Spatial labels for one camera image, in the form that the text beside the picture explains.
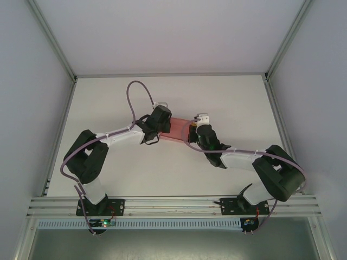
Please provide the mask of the aluminium lower frame post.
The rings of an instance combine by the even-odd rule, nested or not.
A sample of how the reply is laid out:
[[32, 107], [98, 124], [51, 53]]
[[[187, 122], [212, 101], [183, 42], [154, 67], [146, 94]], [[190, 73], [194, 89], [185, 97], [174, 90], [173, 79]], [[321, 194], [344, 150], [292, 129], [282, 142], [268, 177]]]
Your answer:
[[38, 226], [38, 220], [36, 218], [27, 218], [25, 220], [25, 226], [20, 234], [20, 239], [17, 245], [14, 260], [28, 260], [31, 252], [31, 248], [34, 242], [36, 230]]
[[312, 235], [320, 260], [337, 260], [326, 225], [322, 217], [312, 217]]

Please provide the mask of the aluminium frame crossbar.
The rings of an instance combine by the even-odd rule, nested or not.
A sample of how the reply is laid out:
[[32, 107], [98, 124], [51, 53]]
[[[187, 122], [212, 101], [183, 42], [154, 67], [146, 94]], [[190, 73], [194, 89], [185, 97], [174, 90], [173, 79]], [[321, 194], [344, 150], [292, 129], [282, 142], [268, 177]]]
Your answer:
[[174, 76], [266, 76], [267, 73], [135, 73], [135, 74], [85, 74], [77, 75], [76, 79], [122, 78], [122, 77], [174, 77]]

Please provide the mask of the pink paper box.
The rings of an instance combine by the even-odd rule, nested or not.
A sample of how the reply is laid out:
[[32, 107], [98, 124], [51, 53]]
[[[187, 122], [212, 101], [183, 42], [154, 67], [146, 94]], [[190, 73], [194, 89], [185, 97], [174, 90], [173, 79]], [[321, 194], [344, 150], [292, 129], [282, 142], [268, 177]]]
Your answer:
[[191, 124], [190, 123], [188, 125], [188, 122], [189, 121], [185, 119], [171, 118], [170, 133], [169, 134], [161, 133], [159, 137], [169, 141], [178, 141], [178, 142], [187, 141], [188, 142], [188, 134], [190, 133], [189, 125]]

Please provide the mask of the aluminium frame post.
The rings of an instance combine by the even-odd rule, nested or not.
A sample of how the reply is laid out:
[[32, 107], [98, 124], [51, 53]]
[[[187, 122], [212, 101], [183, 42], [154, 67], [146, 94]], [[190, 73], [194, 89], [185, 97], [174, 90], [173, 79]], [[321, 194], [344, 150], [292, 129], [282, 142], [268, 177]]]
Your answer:
[[337, 260], [326, 225], [322, 217], [312, 217], [312, 235], [320, 260]]
[[20, 234], [20, 239], [17, 245], [14, 260], [28, 260], [31, 252], [31, 248], [34, 242], [36, 230], [38, 226], [38, 220], [36, 218], [27, 218], [25, 220], [25, 226]]
[[77, 76], [71, 68], [65, 54], [63, 53], [58, 40], [56, 39], [47, 19], [45, 18], [43, 11], [41, 10], [37, 0], [25, 0], [34, 19], [36, 19], [39, 28], [42, 30], [46, 40], [48, 41], [53, 53], [57, 57], [58, 61], [62, 65], [64, 71], [67, 73], [72, 82], [76, 82]]
[[297, 12], [282, 42], [280, 43], [280, 46], [275, 53], [267, 71], [265, 72], [265, 79], [267, 81], [270, 81], [271, 77], [276, 72], [315, 1], [316, 0], [303, 0], [299, 11]]

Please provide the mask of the aluminium side rail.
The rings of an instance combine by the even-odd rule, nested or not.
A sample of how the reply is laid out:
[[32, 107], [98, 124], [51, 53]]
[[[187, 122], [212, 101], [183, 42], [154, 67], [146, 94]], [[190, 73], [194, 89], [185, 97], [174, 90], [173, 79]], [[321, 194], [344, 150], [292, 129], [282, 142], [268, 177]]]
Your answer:
[[75, 88], [76, 88], [76, 82], [77, 82], [77, 79], [72, 81], [70, 88], [69, 88], [67, 100], [63, 106], [62, 115], [60, 117], [60, 121], [59, 121], [59, 124], [57, 126], [57, 132], [56, 132], [55, 137], [54, 137], [52, 151], [51, 151], [49, 158], [48, 158], [48, 165], [46, 167], [45, 173], [43, 174], [43, 185], [42, 185], [42, 189], [41, 189], [41, 193], [40, 193], [39, 197], [45, 197], [47, 194], [47, 192], [46, 192], [46, 190], [48, 189], [47, 185], [48, 185], [49, 180], [51, 179], [52, 174], [53, 174], [53, 170], [54, 170], [54, 166], [55, 166], [55, 162], [56, 162], [56, 157], [57, 157], [57, 154], [59, 151], [63, 131], [64, 131], [65, 124], [67, 121], [67, 116], [69, 113], [69, 109], [70, 109], [73, 95], [74, 95]]
[[281, 143], [284, 147], [284, 150], [294, 159], [295, 162], [297, 162], [297, 159], [295, 157], [295, 152], [293, 150], [290, 137], [287, 131], [287, 127], [284, 121], [284, 117], [282, 115], [275, 91], [273, 90], [273, 87], [271, 85], [270, 79], [268, 79], [267, 75], [265, 74], [263, 77], [265, 90], [268, 96], [268, 100], [274, 115], [275, 123], [277, 125], [277, 129], [280, 135]]

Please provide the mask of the circuit board with green light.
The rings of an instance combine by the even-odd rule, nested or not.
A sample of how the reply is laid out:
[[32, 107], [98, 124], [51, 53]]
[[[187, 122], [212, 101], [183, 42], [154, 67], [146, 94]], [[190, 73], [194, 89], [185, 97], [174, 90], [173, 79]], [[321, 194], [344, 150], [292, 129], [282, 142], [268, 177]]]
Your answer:
[[107, 228], [115, 225], [115, 219], [90, 219], [89, 224], [93, 228]]

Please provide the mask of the wide aluminium mounting rail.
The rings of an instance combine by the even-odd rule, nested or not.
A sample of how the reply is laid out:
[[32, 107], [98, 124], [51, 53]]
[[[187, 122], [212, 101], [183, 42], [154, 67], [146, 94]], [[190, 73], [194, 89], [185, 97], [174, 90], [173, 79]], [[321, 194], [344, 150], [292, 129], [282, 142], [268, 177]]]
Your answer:
[[[114, 197], [124, 199], [124, 218], [212, 218], [212, 217], [254, 217], [221, 214], [220, 206], [214, 202], [223, 196], [188, 197]], [[273, 217], [314, 217], [321, 216], [318, 202], [313, 195], [295, 195], [286, 202], [267, 201], [269, 214]], [[28, 217], [82, 217], [83, 213], [77, 197], [37, 197], [33, 198], [27, 211]]]

